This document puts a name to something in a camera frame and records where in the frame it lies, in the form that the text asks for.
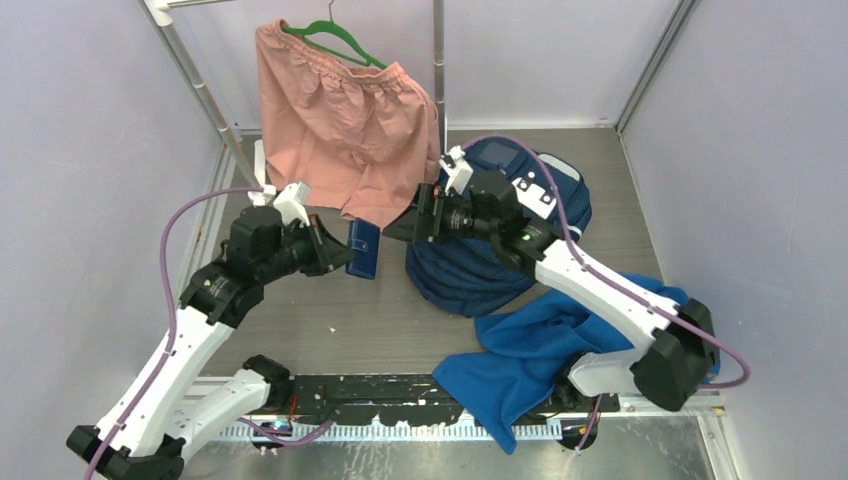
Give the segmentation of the small blue wallet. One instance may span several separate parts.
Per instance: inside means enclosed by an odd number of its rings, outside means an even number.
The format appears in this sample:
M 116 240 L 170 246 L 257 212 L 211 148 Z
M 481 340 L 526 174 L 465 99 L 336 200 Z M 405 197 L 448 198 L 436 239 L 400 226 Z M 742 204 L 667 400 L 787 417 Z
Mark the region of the small blue wallet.
M 356 218 L 350 222 L 347 246 L 354 258 L 346 264 L 348 275 L 375 280 L 377 276 L 381 230 L 378 226 Z

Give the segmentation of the navy blue backpack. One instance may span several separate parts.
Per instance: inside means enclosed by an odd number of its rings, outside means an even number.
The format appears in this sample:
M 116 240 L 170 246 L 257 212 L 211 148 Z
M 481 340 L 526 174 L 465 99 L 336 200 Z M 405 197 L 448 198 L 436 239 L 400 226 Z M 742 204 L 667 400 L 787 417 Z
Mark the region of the navy blue backpack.
M 532 158 L 543 161 L 563 200 L 570 236 L 578 241 L 592 217 L 590 191 L 581 173 L 547 152 L 532 152 L 513 140 L 485 138 L 463 148 L 475 171 L 498 170 L 511 182 L 530 180 L 551 200 L 550 183 Z M 421 296 L 441 310 L 464 317 L 486 316 L 516 299 L 535 281 L 504 266 L 484 241 L 451 239 L 406 248 L 405 269 Z

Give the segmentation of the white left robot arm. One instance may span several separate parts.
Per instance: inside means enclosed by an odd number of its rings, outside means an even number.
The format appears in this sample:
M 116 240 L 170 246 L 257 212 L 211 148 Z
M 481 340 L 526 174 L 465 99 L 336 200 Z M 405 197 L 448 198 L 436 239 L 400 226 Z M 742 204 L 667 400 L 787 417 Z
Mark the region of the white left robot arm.
M 180 295 L 166 293 L 167 331 L 141 372 L 94 425 L 76 426 L 67 447 L 86 477 L 176 479 L 225 427 L 291 404 L 290 371 L 263 355 L 248 358 L 223 385 L 191 407 L 182 400 L 212 355 L 264 297 L 289 275 L 321 276 L 352 260 L 320 218 L 306 211 L 310 187 L 250 189 L 250 205 L 230 226 L 220 254 L 197 270 Z

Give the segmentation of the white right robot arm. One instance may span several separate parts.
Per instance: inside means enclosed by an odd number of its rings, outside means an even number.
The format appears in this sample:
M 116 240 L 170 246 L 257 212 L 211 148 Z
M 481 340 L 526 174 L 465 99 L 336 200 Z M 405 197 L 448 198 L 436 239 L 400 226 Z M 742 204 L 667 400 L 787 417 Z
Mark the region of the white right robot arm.
M 684 304 L 646 287 L 592 258 L 541 213 L 560 207 L 553 182 L 536 175 L 508 179 L 498 170 L 476 170 L 460 147 L 440 166 L 443 184 L 422 183 L 409 206 L 383 233 L 409 244 L 468 238 L 488 242 L 496 257 L 558 290 L 622 334 L 631 349 L 581 353 L 555 384 L 558 403 L 577 411 L 600 394 L 638 392 L 655 406 L 679 411 L 701 387 L 717 360 L 709 309 Z

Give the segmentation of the pink shorts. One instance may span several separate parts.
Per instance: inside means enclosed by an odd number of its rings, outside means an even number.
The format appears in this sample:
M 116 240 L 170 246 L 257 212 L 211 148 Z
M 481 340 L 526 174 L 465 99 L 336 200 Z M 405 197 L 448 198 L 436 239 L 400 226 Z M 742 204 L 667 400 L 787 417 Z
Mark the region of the pink shorts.
M 268 178 L 304 182 L 309 205 L 383 228 L 438 178 L 437 107 L 398 63 L 347 66 L 287 25 L 255 31 Z

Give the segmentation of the blue cloth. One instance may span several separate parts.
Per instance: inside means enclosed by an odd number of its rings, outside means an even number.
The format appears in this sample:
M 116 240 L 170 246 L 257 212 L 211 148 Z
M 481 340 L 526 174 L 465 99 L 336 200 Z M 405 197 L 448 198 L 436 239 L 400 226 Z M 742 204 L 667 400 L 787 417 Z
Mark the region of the blue cloth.
M 508 313 L 497 310 L 516 291 L 439 287 L 421 294 L 442 310 L 473 318 L 481 351 L 450 355 L 432 375 L 507 454 L 517 446 L 513 424 L 550 397 L 567 361 L 631 347 L 599 315 L 557 290 Z

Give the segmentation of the green clothes hanger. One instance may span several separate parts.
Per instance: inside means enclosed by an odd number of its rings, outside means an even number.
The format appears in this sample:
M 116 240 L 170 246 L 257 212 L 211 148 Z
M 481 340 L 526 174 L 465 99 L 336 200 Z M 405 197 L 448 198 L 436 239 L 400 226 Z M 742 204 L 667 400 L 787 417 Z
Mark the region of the green clothes hanger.
M 326 19 L 315 20 L 305 27 L 282 27 L 281 31 L 297 37 L 305 44 L 314 47 L 315 49 L 321 50 L 356 66 L 385 69 L 387 64 L 371 55 L 361 46 L 357 39 L 347 29 L 335 22 L 333 11 L 334 4 L 334 0 L 329 0 L 327 2 Z M 317 40 L 314 40 L 314 37 L 316 36 L 332 37 L 337 43 L 344 45 L 346 50 L 338 50 L 332 45 L 318 42 Z

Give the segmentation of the metal clothes rack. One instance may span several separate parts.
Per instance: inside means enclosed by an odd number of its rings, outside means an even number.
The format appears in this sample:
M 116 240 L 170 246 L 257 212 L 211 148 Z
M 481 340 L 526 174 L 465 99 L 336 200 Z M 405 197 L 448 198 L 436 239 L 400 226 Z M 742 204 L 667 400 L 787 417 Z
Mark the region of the metal clothes rack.
M 191 54 L 188 52 L 176 27 L 172 11 L 174 9 L 199 6 L 199 1 L 143 1 L 144 10 L 150 15 L 153 25 L 158 29 L 166 47 L 173 55 L 176 66 L 185 77 L 186 83 L 208 116 L 213 128 L 223 143 L 224 157 L 234 162 L 242 178 L 248 185 L 264 191 L 264 161 L 254 161 L 246 157 L 241 143 L 241 134 L 233 123 L 228 122 L 204 81 Z M 445 3 L 432 3 L 433 19 L 433 99 L 437 106 L 440 146 L 446 147 L 447 118 L 445 112 Z

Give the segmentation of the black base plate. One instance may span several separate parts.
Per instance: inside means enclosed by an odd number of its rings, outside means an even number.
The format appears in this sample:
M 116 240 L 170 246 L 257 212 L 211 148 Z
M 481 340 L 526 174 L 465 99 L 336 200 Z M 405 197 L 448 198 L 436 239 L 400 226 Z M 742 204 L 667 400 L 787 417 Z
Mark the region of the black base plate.
M 281 400 L 257 414 L 318 425 L 365 426 L 376 421 L 393 427 L 453 425 L 465 409 L 429 374 L 296 375 Z

